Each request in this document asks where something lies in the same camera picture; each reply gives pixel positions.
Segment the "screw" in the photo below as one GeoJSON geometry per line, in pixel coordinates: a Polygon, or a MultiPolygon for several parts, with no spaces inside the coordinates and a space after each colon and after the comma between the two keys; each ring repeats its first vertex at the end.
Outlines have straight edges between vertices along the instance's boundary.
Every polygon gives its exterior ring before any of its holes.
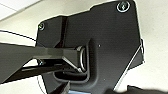
{"type": "Polygon", "coordinates": [[[117,10],[119,12],[126,12],[130,8],[130,4],[128,1],[122,1],[117,5],[117,10]]]}
{"type": "Polygon", "coordinates": [[[37,62],[38,62],[39,66],[42,66],[42,65],[46,64],[46,62],[44,62],[44,60],[40,60],[40,59],[38,59],[37,62]]]}
{"type": "Polygon", "coordinates": [[[40,23],[38,25],[38,29],[41,30],[41,31],[44,30],[44,27],[45,27],[44,23],[40,23]]]}

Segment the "monitor mount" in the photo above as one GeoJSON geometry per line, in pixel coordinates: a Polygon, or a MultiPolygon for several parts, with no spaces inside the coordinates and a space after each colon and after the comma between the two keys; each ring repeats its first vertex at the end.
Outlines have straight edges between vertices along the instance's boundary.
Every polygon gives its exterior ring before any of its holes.
{"type": "Polygon", "coordinates": [[[70,81],[73,91],[103,94],[144,61],[132,0],[42,21],[37,41],[36,47],[0,43],[1,83],[41,74],[47,93],[70,81]],[[31,59],[38,66],[23,67],[31,59]]]}

